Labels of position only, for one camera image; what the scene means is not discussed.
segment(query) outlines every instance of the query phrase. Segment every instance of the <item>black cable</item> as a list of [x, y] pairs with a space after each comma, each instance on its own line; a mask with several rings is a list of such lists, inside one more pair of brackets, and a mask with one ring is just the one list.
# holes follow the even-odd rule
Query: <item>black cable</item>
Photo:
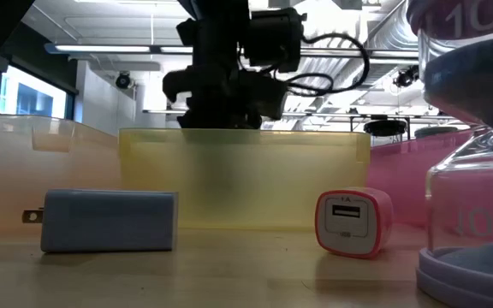
[[279, 69], [279, 67], [281, 66], [281, 62], [277, 63], [277, 64], [273, 64], [267, 68], [262, 68], [260, 69], [259, 73], [261, 74], [268, 74], [268, 73], [271, 73], [273, 71], [277, 71]]
[[[326, 79], [326, 80], [329, 81], [329, 85], [326, 88], [324, 88], [324, 89], [321, 90], [320, 88], [315, 88], [315, 87], [312, 87], [312, 86], [306, 86], [306, 85], [297, 84], [297, 83], [294, 83], [293, 82], [293, 81], [296, 81], [296, 80], [299, 80], [299, 79], [302, 79], [302, 78], [309, 78], [309, 77], [324, 78], [324, 79]], [[290, 79], [285, 80], [285, 82], [288, 83], [288, 86], [289, 87], [299, 88], [299, 89], [307, 90], [307, 91], [313, 91], [314, 92], [313, 94], [303, 93], [304, 95], [302, 95], [302, 96], [308, 96], [308, 97], [322, 96], [327, 91], [330, 91], [330, 90], [332, 90], [334, 88], [334, 79], [332, 77], [330, 77], [330, 75], [323, 74], [323, 73], [305, 73], [305, 74], [299, 74], [299, 75], [296, 75], [295, 77], [292, 77]], [[298, 94], [298, 92], [295, 92], [295, 91], [290, 91], [290, 92], [292, 92], [293, 94], [296, 94], [296, 95]]]
[[[301, 96], [318, 97], [318, 96], [323, 96], [326, 94], [336, 94], [336, 93], [350, 91], [356, 87], [361, 86], [365, 82], [366, 77], [368, 77], [368, 73], [370, 72], [370, 56], [368, 55], [368, 51], [366, 51], [365, 47], [357, 39], [352, 38], [349, 35], [344, 34], [344, 33], [327, 33], [327, 34], [317, 36], [315, 38], [302, 37], [302, 41], [306, 44], [315, 44], [320, 40], [333, 39], [333, 38], [345, 39], [345, 40], [351, 42], [353, 45], [355, 45], [355, 47], [357, 47], [359, 49], [360, 54], [362, 55], [362, 58], [363, 58], [363, 63], [364, 63], [363, 74], [351, 86], [348, 86], [345, 88], [340, 88], [340, 89], [334, 89], [334, 80], [331, 76], [329, 76], [327, 74], [320, 74], [317, 77], [325, 78], [327, 80], [333, 80], [332, 87], [329, 87], [329, 88], [315, 88], [312, 86], [304, 86], [301, 84], [290, 82], [289, 83], [290, 87], [299, 88], [302, 90], [308, 90], [308, 91], [313, 92], [313, 93], [300, 93]], [[305, 78], [305, 77], [312, 77], [312, 73], [299, 74], [299, 75], [295, 76], [293, 80], [297, 80], [297, 79]], [[298, 95], [298, 92], [295, 92], [295, 91], [291, 91], [291, 92], [293, 94]]]

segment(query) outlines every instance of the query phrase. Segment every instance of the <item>camera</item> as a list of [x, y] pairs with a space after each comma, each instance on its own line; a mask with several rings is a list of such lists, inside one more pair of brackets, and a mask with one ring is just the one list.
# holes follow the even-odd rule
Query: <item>camera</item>
[[134, 86], [134, 80], [130, 78], [130, 72], [120, 72], [116, 79], [116, 86], [122, 90], [128, 90]]

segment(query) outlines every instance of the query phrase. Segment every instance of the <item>fluorescent light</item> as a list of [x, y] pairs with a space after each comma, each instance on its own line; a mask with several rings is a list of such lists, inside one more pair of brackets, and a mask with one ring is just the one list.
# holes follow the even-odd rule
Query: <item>fluorescent light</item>
[[283, 112], [282, 116], [307, 116], [306, 112]]
[[320, 57], [329, 57], [329, 56], [338, 56], [344, 58], [355, 58], [361, 57], [362, 54], [360, 51], [355, 49], [338, 49], [338, 48], [313, 48], [313, 47], [302, 47], [301, 48], [302, 56], [320, 56]]
[[110, 45], [56, 45], [62, 52], [150, 52], [149, 46], [110, 46]]
[[401, 65], [418, 65], [419, 60], [407, 59], [370, 59], [371, 64], [401, 64]]
[[375, 58], [418, 58], [419, 53], [417, 51], [410, 50], [374, 50], [371, 53], [371, 57]]
[[117, 3], [117, 4], [179, 4], [174, 0], [75, 0], [77, 3]]
[[184, 47], [184, 46], [167, 46], [167, 47], [161, 47], [161, 52], [163, 53], [179, 53], [179, 54], [184, 54], [184, 55], [191, 55], [193, 54], [193, 47]]
[[165, 114], [165, 115], [183, 115], [185, 110], [143, 110], [145, 113]]

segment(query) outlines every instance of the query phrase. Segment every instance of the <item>wooden table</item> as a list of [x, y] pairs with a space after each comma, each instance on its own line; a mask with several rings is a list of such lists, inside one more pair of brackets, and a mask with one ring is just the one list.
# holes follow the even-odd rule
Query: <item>wooden table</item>
[[0, 238], [0, 307], [442, 307], [416, 288], [424, 244], [395, 228], [366, 261], [301, 232], [182, 229], [174, 252], [68, 255]]

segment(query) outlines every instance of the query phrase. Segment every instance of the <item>pink translucent bin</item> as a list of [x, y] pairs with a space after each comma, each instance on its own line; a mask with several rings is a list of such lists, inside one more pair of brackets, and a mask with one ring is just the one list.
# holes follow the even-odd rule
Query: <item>pink translucent bin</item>
[[394, 223], [425, 225], [427, 171], [466, 143], [471, 135], [471, 130], [465, 130], [372, 148], [366, 186], [391, 197]]

